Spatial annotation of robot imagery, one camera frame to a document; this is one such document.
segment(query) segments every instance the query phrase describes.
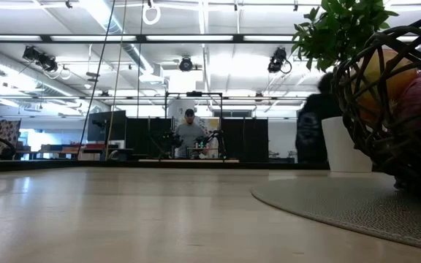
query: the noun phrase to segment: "man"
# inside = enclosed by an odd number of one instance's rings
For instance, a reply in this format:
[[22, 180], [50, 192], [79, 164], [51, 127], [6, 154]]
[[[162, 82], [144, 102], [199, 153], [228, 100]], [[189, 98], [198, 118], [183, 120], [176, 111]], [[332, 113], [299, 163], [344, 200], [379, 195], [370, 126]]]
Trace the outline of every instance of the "man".
[[310, 95], [306, 100], [305, 107], [298, 114], [297, 139], [295, 141], [298, 163], [327, 162], [321, 121], [342, 115], [337, 101], [330, 93], [333, 78], [333, 73], [327, 73], [322, 77], [318, 83], [321, 94]]
[[193, 110], [187, 109], [184, 113], [184, 118], [186, 119], [186, 122], [178, 126], [176, 129], [176, 134], [183, 140], [183, 143], [178, 148], [177, 158], [192, 157], [191, 155], [194, 155], [195, 152], [187, 153], [186, 148], [194, 148], [195, 140], [198, 137], [205, 136], [204, 130], [194, 123]]

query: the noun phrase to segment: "green leaves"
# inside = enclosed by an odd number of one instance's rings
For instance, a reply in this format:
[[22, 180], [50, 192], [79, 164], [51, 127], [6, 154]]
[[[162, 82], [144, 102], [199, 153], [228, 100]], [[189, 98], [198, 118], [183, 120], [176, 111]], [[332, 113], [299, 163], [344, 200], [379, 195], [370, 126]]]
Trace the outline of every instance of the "green leaves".
[[308, 59], [306, 67], [325, 71], [363, 49], [368, 38], [379, 29], [389, 28], [386, 20], [398, 14], [384, 10], [382, 0], [322, 0], [319, 7], [304, 15], [309, 21], [295, 25], [292, 53]]

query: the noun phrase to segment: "woven placemat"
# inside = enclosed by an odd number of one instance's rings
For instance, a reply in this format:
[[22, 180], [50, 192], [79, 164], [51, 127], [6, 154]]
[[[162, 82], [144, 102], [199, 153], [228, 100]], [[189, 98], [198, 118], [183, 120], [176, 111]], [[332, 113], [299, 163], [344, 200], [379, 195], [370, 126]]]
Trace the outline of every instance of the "woven placemat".
[[298, 216], [421, 248], [421, 199], [384, 178], [297, 178], [269, 181], [254, 197]]

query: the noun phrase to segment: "gray shirt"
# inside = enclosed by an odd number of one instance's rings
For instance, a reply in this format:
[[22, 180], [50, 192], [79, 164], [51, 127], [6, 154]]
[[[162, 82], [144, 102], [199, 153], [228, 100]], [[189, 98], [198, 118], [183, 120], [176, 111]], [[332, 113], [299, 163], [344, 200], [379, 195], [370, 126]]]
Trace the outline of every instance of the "gray shirt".
[[186, 147], [194, 148], [196, 138], [205, 136], [204, 130], [195, 123], [181, 124], [176, 129], [176, 134], [180, 135], [180, 139], [183, 140], [183, 144], [178, 148], [177, 158], [186, 158]]

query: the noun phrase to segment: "black t-shirt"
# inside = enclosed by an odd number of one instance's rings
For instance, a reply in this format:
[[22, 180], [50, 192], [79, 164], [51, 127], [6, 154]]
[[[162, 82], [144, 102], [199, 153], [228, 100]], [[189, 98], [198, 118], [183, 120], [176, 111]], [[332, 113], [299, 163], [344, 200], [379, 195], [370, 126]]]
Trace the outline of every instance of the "black t-shirt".
[[299, 163], [327, 161], [325, 138], [321, 121], [341, 116], [337, 101], [331, 94], [314, 94], [307, 98], [297, 119], [297, 155]]

